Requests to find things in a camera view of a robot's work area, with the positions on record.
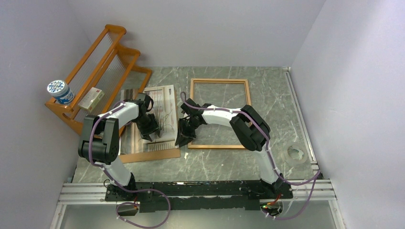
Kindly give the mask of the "white red small box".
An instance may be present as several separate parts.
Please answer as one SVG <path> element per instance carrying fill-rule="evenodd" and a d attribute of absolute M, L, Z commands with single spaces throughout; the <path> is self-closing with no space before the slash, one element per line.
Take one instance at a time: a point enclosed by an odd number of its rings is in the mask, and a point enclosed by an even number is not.
<path fill-rule="evenodd" d="M 95 87 L 92 87 L 87 94 L 79 102 L 79 108 L 92 112 L 98 105 L 100 100 L 104 97 L 104 91 Z"/>

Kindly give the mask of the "orange wooden shelf rack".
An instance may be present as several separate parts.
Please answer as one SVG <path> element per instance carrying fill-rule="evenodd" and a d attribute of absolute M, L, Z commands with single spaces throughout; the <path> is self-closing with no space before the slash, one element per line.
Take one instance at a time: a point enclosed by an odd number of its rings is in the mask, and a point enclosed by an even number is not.
<path fill-rule="evenodd" d="M 86 115 L 105 113 L 112 109 L 116 97 L 126 79 L 135 73 L 141 77 L 137 82 L 138 92 L 143 92 L 152 75 L 152 70 L 137 65 L 141 52 L 121 43 L 127 30 L 123 26 L 107 24 L 84 56 L 68 74 L 65 82 L 75 97 L 69 104 L 60 104 L 51 98 L 45 106 L 66 123 L 78 135 Z M 102 90 L 105 95 L 91 111 L 79 107 L 79 103 L 91 88 Z"/>

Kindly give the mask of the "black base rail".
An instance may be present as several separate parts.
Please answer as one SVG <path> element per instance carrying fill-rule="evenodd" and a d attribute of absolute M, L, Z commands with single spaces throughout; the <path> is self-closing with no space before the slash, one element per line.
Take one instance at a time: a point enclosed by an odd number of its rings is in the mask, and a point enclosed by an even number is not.
<path fill-rule="evenodd" d="M 258 210 L 260 204 L 266 200 L 285 199 L 265 194 L 260 186 L 260 180 L 137 182 L 136 187 L 136 198 L 128 202 L 138 202 L 141 213 L 163 211 L 168 208 Z M 108 189 L 105 200 L 127 202 L 111 194 Z"/>

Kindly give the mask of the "brown backing board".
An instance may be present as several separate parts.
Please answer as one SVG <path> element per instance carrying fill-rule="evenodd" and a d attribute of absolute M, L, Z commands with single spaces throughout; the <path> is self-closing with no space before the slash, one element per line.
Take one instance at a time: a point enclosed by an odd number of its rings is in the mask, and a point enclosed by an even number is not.
<path fill-rule="evenodd" d="M 119 158 L 123 163 L 160 160 L 180 157 L 175 145 L 177 128 L 176 100 L 172 89 L 149 89 L 145 91 L 154 101 L 151 113 L 155 115 L 160 128 L 160 137 L 152 134 L 151 141 L 141 139 L 135 124 L 120 130 Z"/>

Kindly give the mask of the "blue white round tin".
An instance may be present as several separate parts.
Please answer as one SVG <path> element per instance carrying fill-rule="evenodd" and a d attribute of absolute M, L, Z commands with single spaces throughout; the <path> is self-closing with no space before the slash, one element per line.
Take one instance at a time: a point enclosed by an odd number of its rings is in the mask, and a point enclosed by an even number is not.
<path fill-rule="evenodd" d="M 69 104 L 75 98 L 75 93 L 63 80 L 50 82 L 47 86 L 47 91 L 59 104 Z"/>

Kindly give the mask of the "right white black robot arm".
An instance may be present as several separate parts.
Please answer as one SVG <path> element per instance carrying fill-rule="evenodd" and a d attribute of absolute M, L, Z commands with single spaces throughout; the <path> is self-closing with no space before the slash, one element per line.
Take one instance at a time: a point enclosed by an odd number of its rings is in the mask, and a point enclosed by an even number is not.
<path fill-rule="evenodd" d="M 202 125 L 229 127 L 243 148 L 255 156 L 264 195 L 268 198 L 292 198 L 291 185 L 272 157 L 270 127 L 251 105 L 231 109 L 213 104 L 199 105 L 187 98 L 183 100 L 181 109 L 186 116 L 178 120 L 177 146 L 192 142 L 196 138 L 197 128 Z"/>

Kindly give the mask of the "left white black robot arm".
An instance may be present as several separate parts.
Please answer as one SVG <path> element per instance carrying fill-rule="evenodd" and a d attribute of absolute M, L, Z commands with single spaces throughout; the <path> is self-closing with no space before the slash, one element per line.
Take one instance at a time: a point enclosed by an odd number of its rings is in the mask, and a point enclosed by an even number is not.
<path fill-rule="evenodd" d="M 150 113 L 153 106 L 154 101 L 149 95 L 139 93 L 134 100 L 117 102 L 108 112 L 84 118 L 79 156 L 100 168 L 110 180 L 108 191 L 126 201 L 136 198 L 137 187 L 133 173 L 118 157 L 119 131 L 125 125 L 135 123 L 141 139 L 152 141 L 151 135 L 160 135 L 156 117 Z"/>

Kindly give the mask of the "plant photo print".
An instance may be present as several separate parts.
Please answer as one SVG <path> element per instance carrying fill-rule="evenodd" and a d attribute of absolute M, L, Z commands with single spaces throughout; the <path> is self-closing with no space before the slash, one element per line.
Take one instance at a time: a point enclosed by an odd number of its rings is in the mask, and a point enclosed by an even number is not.
<path fill-rule="evenodd" d="M 180 156 L 175 145 L 177 127 L 177 99 L 174 85 L 147 87 L 142 93 L 134 89 L 121 91 L 121 98 L 144 99 L 146 113 L 127 125 L 120 138 L 120 156 L 146 154 L 152 160 Z"/>

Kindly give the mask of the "aluminium extrusion rail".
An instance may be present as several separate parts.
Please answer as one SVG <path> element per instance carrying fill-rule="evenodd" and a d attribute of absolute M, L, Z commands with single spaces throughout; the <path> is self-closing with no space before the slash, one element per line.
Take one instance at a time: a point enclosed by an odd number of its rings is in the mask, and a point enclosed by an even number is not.
<path fill-rule="evenodd" d="M 103 183 L 65 183 L 60 193 L 51 228 L 59 229 L 69 205 L 119 205 L 124 202 L 139 204 L 140 213 L 167 209 L 165 198 L 170 199 L 172 210 L 231 209 L 258 210 L 271 203 L 274 207 L 284 202 L 327 201 L 333 222 L 338 229 L 345 223 L 339 210 L 337 197 L 328 179 L 290 187 L 283 184 L 277 191 L 268 190 L 258 180 L 138 182 L 139 193 L 123 192 Z"/>

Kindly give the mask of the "clear tape roll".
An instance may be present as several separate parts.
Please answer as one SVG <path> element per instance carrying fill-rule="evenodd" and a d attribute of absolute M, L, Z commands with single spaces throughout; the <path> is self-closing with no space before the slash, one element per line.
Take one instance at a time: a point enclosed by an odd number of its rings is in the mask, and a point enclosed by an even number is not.
<path fill-rule="evenodd" d="M 281 158 L 290 166 L 297 166 L 307 161 L 308 153 L 302 145 L 289 144 L 282 150 Z"/>

